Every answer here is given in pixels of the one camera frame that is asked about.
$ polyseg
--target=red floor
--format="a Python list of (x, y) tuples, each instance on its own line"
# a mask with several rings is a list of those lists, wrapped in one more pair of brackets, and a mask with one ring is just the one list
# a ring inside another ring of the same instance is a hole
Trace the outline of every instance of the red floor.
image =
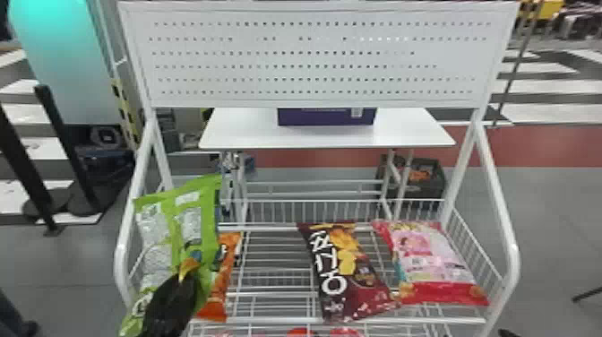
[[(453, 166), (466, 127), (446, 130), (458, 145), (417, 150), (416, 156), (439, 159)], [(488, 130), (497, 166), (506, 167), (602, 167), (602, 125), (521, 125)], [(373, 167), (384, 150), (272, 150), (254, 151), (257, 167)], [(471, 165), (477, 165), (473, 155)]]

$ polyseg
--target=white shelf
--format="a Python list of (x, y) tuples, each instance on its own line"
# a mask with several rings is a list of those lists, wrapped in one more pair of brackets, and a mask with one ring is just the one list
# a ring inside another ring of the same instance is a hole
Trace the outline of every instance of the white shelf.
[(379, 108), (374, 125), (278, 126), (276, 108), (216, 108), (199, 141), (205, 151), (453, 146), (423, 108)]

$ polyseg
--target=white wire display rack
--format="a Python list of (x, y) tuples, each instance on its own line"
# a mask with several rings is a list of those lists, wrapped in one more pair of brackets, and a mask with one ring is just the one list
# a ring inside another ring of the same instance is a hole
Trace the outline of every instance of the white wire display rack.
[[(466, 327), (487, 336), (520, 274), (481, 122), (517, 10), (513, 2), (120, 2), (146, 116), (115, 252), (116, 284), (125, 304), (132, 305), (145, 264), (161, 260), (145, 258), (147, 251), (136, 248), (140, 235), (131, 203), (144, 191), (152, 151), (160, 189), (173, 188), (177, 180), (154, 111), (213, 106), (200, 146), (234, 164), (235, 212), (219, 229), (245, 235), (229, 288), (227, 323), (193, 320), (189, 335), (282, 336), (293, 327), (328, 335), (331, 327), (316, 305), (311, 264), (295, 223), (356, 221), (360, 243), (391, 285), (388, 248), (369, 227), (370, 220), (385, 218), (440, 221), (491, 304), (405, 306), (350, 326), (365, 336), (451, 336)], [(278, 107), (340, 106), (379, 110), (373, 126), (275, 124)], [(408, 166), (414, 148), (455, 144), (423, 107), (475, 109), (441, 200), (404, 199), (409, 169), (400, 173), (393, 164), (395, 149), (409, 149)], [(494, 206), (494, 218), (480, 225), (502, 245), (502, 268), (455, 208), (475, 146)], [(243, 151), (290, 148), (387, 149), (384, 178), (246, 182)], [(400, 188), (396, 199), (387, 200), (390, 180)]]

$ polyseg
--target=white floor stripe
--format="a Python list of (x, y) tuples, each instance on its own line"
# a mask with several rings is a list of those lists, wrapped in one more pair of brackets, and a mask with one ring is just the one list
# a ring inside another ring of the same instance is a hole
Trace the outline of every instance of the white floor stripe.
[(27, 148), (31, 160), (66, 160), (67, 156), (56, 137), (23, 137), (21, 142)]
[(598, 53), (597, 51), (587, 50), (587, 49), (577, 49), (577, 50), (566, 50), (566, 52), (569, 54), (587, 58), (588, 60), (602, 64), (602, 54)]
[(504, 104), (502, 114), (513, 123), (602, 124), (599, 104)]
[(27, 58), (23, 49), (0, 55), (0, 67), (12, 65)]
[[(511, 73), (514, 63), (503, 63), (500, 73)], [(519, 73), (578, 73), (566, 65), (551, 62), (523, 63), (519, 65)]]
[[(47, 188), (67, 187), (72, 180), (47, 180), (44, 185)], [(0, 180), (0, 215), (18, 215), (21, 214), (23, 203), (30, 197), (18, 180)], [(53, 218), (57, 223), (96, 223), (101, 214), (91, 215), (89, 217), (76, 217), (70, 213), (58, 213)]]
[[(519, 50), (518, 49), (507, 49), (505, 55), (506, 55), (506, 57), (518, 57)], [(539, 58), (539, 55), (526, 51), (524, 54), (522, 54), (522, 58), (523, 59), (524, 58)]]
[[(507, 81), (498, 80), (494, 85), (494, 93), (502, 93)], [(598, 80), (516, 80), (512, 83), (510, 93), (588, 93), (602, 94), (602, 81)]]
[(15, 95), (33, 95), (33, 87), (38, 85), (38, 80), (19, 80), (12, 82), (0, 89), (0, 93), (15, 94)]
[[(58, 213), (53, 215), (52, 219), (58, 224), (70, 224), (70, 223), (81, 223), (81, 224), (94, 224), (97, 223), (102, 216), (102, 213), (94, 214), (88, 217), (76, 217), (71, 213)], [(37, 224), (42, 225), (44, 221), (42, 219), (36, 221)]]
[(13, 125), (50, 124), (44, 108), (39, 104), (4, 104), (3, 108)]

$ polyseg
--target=dark red snack bag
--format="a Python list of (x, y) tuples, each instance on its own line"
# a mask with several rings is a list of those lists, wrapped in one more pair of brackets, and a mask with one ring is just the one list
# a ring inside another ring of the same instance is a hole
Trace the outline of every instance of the dark red snack bag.
[(350, 322), (397, 306), (357, 242), (354, 223), (298, 223), (314, 264), (322, 318)]

